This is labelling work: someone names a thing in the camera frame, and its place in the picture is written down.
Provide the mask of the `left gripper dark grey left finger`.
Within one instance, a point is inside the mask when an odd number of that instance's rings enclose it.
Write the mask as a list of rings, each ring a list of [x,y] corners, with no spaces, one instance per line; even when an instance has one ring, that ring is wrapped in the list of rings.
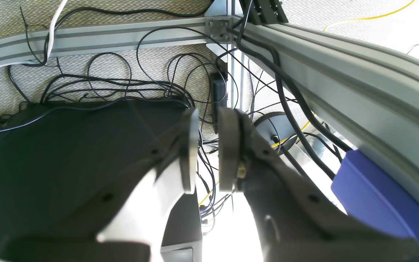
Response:
[[[185,110],[175,130],[67,218],[4,241],[0,262],[162,262],[169,214],[195,192],[198,122],[196,108]]]

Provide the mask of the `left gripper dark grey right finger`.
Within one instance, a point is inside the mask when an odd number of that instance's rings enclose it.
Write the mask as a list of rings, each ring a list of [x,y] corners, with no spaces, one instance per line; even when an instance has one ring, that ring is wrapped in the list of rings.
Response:
[[[218,114],[220,191],[246,197],[265,262],[419,262],[416,240],[344,214],[277,156],[242,111]]]

